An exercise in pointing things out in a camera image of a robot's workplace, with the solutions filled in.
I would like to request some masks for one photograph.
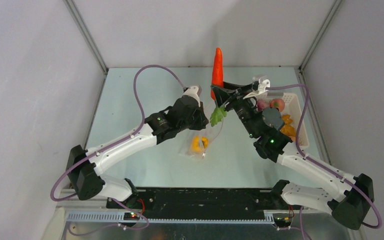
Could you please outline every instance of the white basket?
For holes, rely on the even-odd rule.
[[[280,96],[257,96],[257,99],[263,99],[266,102],[270,102],[271,100],[276,98],[280,98]],[[300,107],[300,102],[298,101],[298,96],[295,93],[283,92],[283,96],[281,98],[285,102],[285,108],[281,112],[281,115],[290,115],[290,118],[293,120],[291,125],[295,128],[296,131],[298,130],[298,123],[300,122],[301,114],[303,113]],[[301,129],[299,130],[298,143],[302,149],[308,148],[310,145],[309,137],[307,135],[307,130],[304,122],[302,122]]]

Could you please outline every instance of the light blue table surface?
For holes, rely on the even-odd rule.
[[[201,85],[201,100],[210,103],[211,67],[170,68],[185,84]],[[90,130],[87,147],[106,143],[135,128],[141,114],[133,94],[133,79],[139,68],[110,68]],[[293,67],[225,67],[224,81],[240,85],[252,82],[255,75],[268,76],[272,87],[298,83]],[[159,68],[144,70],[137,79],[137,91],[145,117],[172,106],[182,95],[182,88],[170,73]],[[300,89],[291,89],[300,97]],[[304,120],[309,148],[307,152],[320,157],[313,127]],[[210,145],[204,159],[180,154],[188,131],[157,146],[141,150],[115,164],[107,171],[110,176],[129,178],[137,187],[189,188],[271,188],[284,179],[299,185],[318,187],[301,174],[262,159],[234,111],[227,114],[223,129]]]

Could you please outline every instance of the carrot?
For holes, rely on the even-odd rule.
[[[211,84],[222,87],[223,84],[223,55],[222,50],[217,47],[215,49],[214,65],[212,66],[212,80]],[[211,90],[211,98],[216,100],[213,90]]]

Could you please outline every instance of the wall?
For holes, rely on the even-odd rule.
[[[372,177],[384,220],[384,1],[345,1],[304,76],[332,161]],[[384,227],[365,230],[384,239]]]
[[[75,1],[108,67],[297,66],[334,0]]]
[[[103,82],[61,0],[0,0],[0,239],[40,239]]]

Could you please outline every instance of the robotic arm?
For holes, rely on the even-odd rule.
[[[358,230],[370,209],[369,203],[344,182],[349,180],[361,189],[373,202],[372,179],[365,174],[355,177],[333,166],[305,154],[302,156],[292,140],[280,132],[284,121],[277,108],[267,107],[257,111],[255,96],[265,92],[270,81],[262,79],[249,85],[236,85],[224,82],[224,87],[212,85],[219,108],[234,110],[248,131],[249,137],[257,139],[254,147],[260,157],[291,168],[306,176],[321,188],[300,186],[287,180],[280,180],[272,189],[271,196],[278,208],[285,205],[300,205],[331,214],[347,228]],[[316,161],[325,168],[338,173],[338,178],[309,161]]]
[[[86,150],[83,150],[80,145],[73,147],[68,158],[67,169],[86,156],[95,155],[68,174],[79,200],[88,200],[99,195],[117,199],[126,205],[135,203],[138,192],[132,182],[127,178],[120,181],[106,175],[105,171],[142,149],[174,138],[185,129],[204,129],[209,121],[204,114],[200,93],[201,87],[198,85],[186,88],[182,97],[178,98],[173,106],[147,117],[143,127],[135,135],[133,132],[137,128],[97,147]],[[130,139],[111,146],[126,136],[130,136]]]

